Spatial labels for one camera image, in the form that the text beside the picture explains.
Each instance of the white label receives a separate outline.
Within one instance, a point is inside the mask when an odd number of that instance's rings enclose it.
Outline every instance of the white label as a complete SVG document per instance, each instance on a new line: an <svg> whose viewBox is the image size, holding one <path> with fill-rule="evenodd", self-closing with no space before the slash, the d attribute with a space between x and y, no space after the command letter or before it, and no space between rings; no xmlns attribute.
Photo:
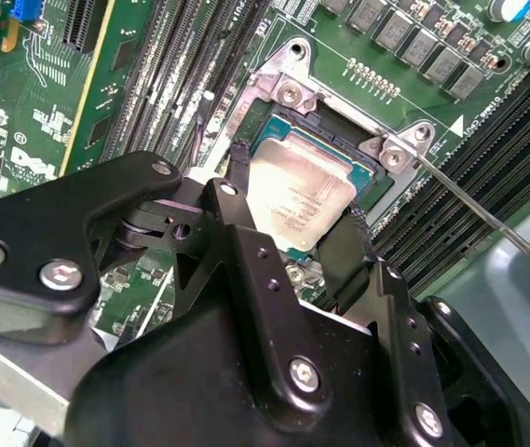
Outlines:
<svg viewBox="0 0 530 447"><path fill-rule="evenodd" d="M32 158L22 149L14 146L12 147L12 154L10 161L15 165L29 168L33 174L43 175L46 180L55 180L56 167L44 162L41 158Z"/></svg>

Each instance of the ram slot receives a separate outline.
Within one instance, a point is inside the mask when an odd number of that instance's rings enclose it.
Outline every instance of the ram slot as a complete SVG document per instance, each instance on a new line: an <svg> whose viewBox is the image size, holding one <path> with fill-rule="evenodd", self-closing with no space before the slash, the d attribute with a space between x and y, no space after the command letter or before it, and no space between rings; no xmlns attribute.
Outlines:
<svg viewBox="0 0 530 447"><path fill-rule="evenodd" d="M127 94L103 150L102 161L121 156L128 151L156 71L169 47L182 9L183 2L156 2L153 19L146 32L149 37L144 40L140 52L142 57L133 65Z"/></svg>
<svg viewBox="0 0 530 447"><path fill-rule="evenodd" d="M209 27L218 2L190 2L183 14L174 45L168 48L169 56L157 76L151 99L144 110L138 132L133 140L135 147L154 152L159 136L176 102L182 83L192 66Z"/></svg>

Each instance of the hole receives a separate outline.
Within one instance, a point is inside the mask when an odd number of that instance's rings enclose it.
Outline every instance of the hole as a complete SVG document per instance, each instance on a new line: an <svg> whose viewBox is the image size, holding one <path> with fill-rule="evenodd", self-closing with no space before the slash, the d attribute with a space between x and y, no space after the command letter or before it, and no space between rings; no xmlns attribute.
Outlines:
<svg viewBox="0 0 530 447"><path fill-rule="evenodd" d="M184 240L190 235L190 225L178 223L171 230L171 235L177 240Z"/></svg>
<svg viewBox="0 0 530 447"><path fill-rule="evenodd" d="M304 47L302 47L300 44L293 44L292 48L292 55L297 59L302 59L304 57Z"/></svg>
<svg viewBox="0 0 530 447"><path fill-rule="evenodd" d="M221 187L221 190L230 195L230 196L235 196L237 193L238 193L238 190L234 187L234 185L230 184L230 183L221 183L220 185Z"/></svg>
<svg viewBox="0 0 530 447"><path fill-rule="evenodd" d="M153 169L156 170L159 174L163 174L163 175L171 174L171 169L165 161L156 161L155 163L153 163L152 166L153 166Z"/></svg>
<svg viewBox="0 0 530 447"><path fill-rule="evenodd" d="M412 352L416 354L417 356L422 355L422 349L420 348L420 345L418 343L411 343L410 349L412 349Z"/></svg>
<svg viewBox="0 0 530 447"><path fill-rule="evenodd" d="M266 286L270 291L279 291L279 289L281 289L281 286L276 279L270 279Z"/></svg>
<svg viewBox="0 0 530 447"><path fill-rule="evenodd" d="M415 138L419 142L425 142L428 138L430 138L430 128L428 126L420 126L415 130Z"/></svg>

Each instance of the black memory slot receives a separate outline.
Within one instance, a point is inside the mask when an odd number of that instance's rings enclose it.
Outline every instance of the black memory slot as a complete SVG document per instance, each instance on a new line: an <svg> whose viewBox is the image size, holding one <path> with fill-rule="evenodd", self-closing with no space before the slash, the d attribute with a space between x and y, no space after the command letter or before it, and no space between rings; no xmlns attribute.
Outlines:
<svg viewBox="0 0 530 447"><path fill-rule="evenodd" d="M502 220L530 199L530 88L519 88L442 167ZM378 253L421 293L494 230L433 179L374 243Z"/></svg>
<svg viewBox="0 0 530 447"><path fill-rule="evenodd" d="M200 44L200 51L198 52L196 62L194 63L189 76L184 80L180 96L176 101L176 108L180 110L176 110L175 115L166 116L167 123L161 130L161 135L159 136L156 148L156 152L161 156L165 155L170 148L171 139L174 132L178 129L180 118L186 110L188 101L192 98L192 95L198 87L198 83L204 78L210 64L213 62L214 55L218 52L218 44L222 40L224 27L229 25L229 20L236 3L237 0L224 0L223 4L218 7L216 15L211 21L204 40ZM172 162L176 163L178 160L179 158L172 160Z"/></svg>
<svg viewBox="0 0 530 447"><path fill-rule="evenodd" d="M170 5L174 5L172 11L169 11ZM142 50L132 65L121 112L103 149L102 161L121 156L129 150L130 140L143 112L157 68L176 30L182 6L182 2L175 0L156 2L153 18L144 33L148 38L144 39Z"/></svg>
<svg viewBox="0 0 530 447"><path fill-rule="evenodd" d="M131 140L130 146L128 148L129 152L140 150L152 152L154 149L153 144L151 143L157 136L159 131L156 132L156 135L153 136L147 130L151 127L152 124L156 123L156 128L160 129L162 126L163 115L167 115L170 110L173 102L175 101L175 95L172 93L167 99L168 105L163 111L158 111L158 104L161 101L163 94L165 93L165 88L168 85L168 82L171 81L171 77L174 75L176 64L179 62L182 55L187 52L186 60L183 65L188 65L188 60L192 60L194 55L191 52L192 44L189 42L189 39L193 38L196 40L197 37L193 35L192 28L194 20L197 17L198 10L202 0L191 0L185 2L185 7L183 9L182 16L179 23L176 26L175 34L170 44L168 45L167 51L165 53L165 58L161 62L161 66L156 74L155 81L149 92L149 96L152 96L154 101L145 105L143 113L140 120L136 124L136 132L134 137ZM209 6L209 11L212 11L216 8L217 2L212 1ZM160 113L160 118L156 118L156 114Z"/></svg>

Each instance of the dimm slot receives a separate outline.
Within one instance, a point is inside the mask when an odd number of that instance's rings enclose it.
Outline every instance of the dimm slot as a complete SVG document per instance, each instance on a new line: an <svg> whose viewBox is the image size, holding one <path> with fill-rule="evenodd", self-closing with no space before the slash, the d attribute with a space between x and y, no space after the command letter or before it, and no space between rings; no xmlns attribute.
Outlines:
<svg viewBox="0 0 530 447"><path fill-rule="evenodd" d="M201 50L197 55L197 61L192 67L190 75L184 80L185 82L182 91L176 101L176 114L169 116L159 137L156 152L161 156L168 155L167 152L171 147L170 143L173 133L180 124L180 118L184 116L188 101L192 98L199 82L204 78L204 75L213 60L213 55L217 52L217 43L222 39L222 30L225 25L228 25L233 12L233 7L236 3L237 0L225 0L218 8L217 14L209 26L208 33L205 35L204 40L200 45Z"/></svg>
<svg viewBox="0 0 530 447"><path fill-rule="evenodd" d="M455 155L445 162L442 167L443 172L457 182L461 175L476 163L476 160L481 159L485 152L493 147L501 134L521 119L518 114L507 115L508 110L521 110L523 111L523 115L529 113L530 95L517 96L506 109L503 109L502 106L497 109L499 113L493 115L492 122L486 123L485 128L481 128L477 132L479 135L470 138L467 144L459 147ZM499 118L503 115L507 116L503 121L499 122ZM374 238L374 245L378 252L387 252L398 244L420 220L426 218L426 214L431 211L434 204L444 194L446 194L446 190L442 185L434 178L431 178L412 201L401 209L398 217L394 218Z"/></svg>
<svg viewBox="0 0 530 447"><path fill-rule="evenodd" d="M187 47L188 39L192 34L192 25L194 19L202 4L202 0L192 0L184 3L184 9L179 22L175 25L175 34L172 41L168 45L165 53L165 58L159 67L159 70L154 79L151 92L149 96L151 99L145 102L144 110L141 114L141 118L136 124L136 131L132 137L129 146L126 148L126 152L133 152L137 148L142 148L145 151L151 152L151 148L148 147L148 142L151 138L148 129L155 128L156 120L160 118L160 112L157 110L159 102L163 94L163 90L167 85L168 80L174 75L173 71L175 63L182 57L183 50ZM214 7L216 2L211 3L211 7Z"/></svg>
<svg viewBox="0 0 530 447"><path fill-rule="evenodd" d="M142 58L137 59L132 65L127 93L122 101L117 123L112 128L103 150L102 161L121 156L129 146L129 139L142 111L146 94L175 30L173 25L181 10L182 4L173 0L156 2L155 13L145 33L150 37L144 40L143 48L139 52Z"/></svg>
<svg viewBox="0 0 530 447"><path fill-rule="evenodd" d="M173 70L170 72L170 75L167 76L167 81L162 85L163 87L158 90L159 95L156 100L157 107L154 107L155 111L151 116L151 124L149 126L150 131L144 133L145 138L142 143L144 150L149 152L154 152L156 150L161 132L177 104L180 89L188 75L190 67L192 67L196 59L200 43L202 42L204 34L207 32L212 16L217 7L219 7L217 2L209 2L207 4L205 16L202 18L198 29L194 29L196 26L195 23L191 24L190 34L183 42ZM168 159L171 162L175 161L171 157L168 157Z"/></svg>
<svg viewBox="0 0 530 447"><path fill-rule="evenodd" d="M478 169L473 172L468 170L468 174L472 174L469 179L464 175L460 179L459 183L462 187L473 197L476 197L486 186L486 184L494 177L498 175L506 166L510 165L510 161L513 157L519 154L523 148L530 143L530 116L526 115L524 118L525 123L522 124L523 129L517 131L512 139L508 141L505 147L498 151L492 151L490 159L484 160L484 169ZM432 220L425 224L424 227L415 230L415 232L408 237L408 241L405 244L399 244L394 247L394 251L388 251L385 253L392 259L393 264L398 267L403 262L403 257L407 257L407 253L419 253L427 242L434 236L434 233L438 231L438 228L444 227L448 224L448 221L453 218L459 209L463 207L463 204L453 197L453 195L445 195L442 197L441 205L437 203L432 211Z"/></svg>

